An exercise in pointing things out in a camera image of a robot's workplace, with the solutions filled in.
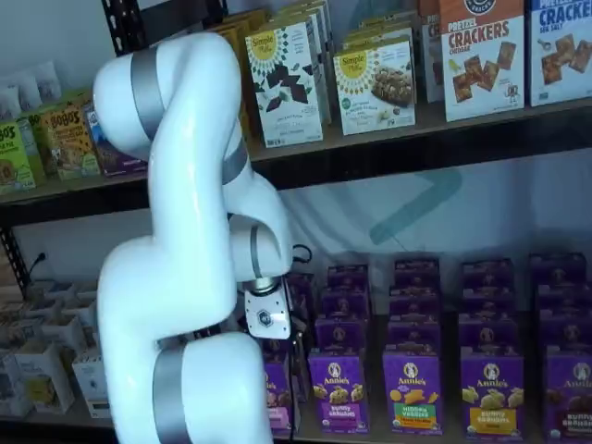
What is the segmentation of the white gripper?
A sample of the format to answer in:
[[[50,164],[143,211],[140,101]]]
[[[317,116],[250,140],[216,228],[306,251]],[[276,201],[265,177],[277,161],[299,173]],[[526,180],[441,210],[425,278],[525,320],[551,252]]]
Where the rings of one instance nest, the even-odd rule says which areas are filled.
[[[249,333],[258,339],[288,339],[298,357],[306,356],[308,325],[290,321],[290,294],[283,277],[263,277],[245,283],[244,312]]]

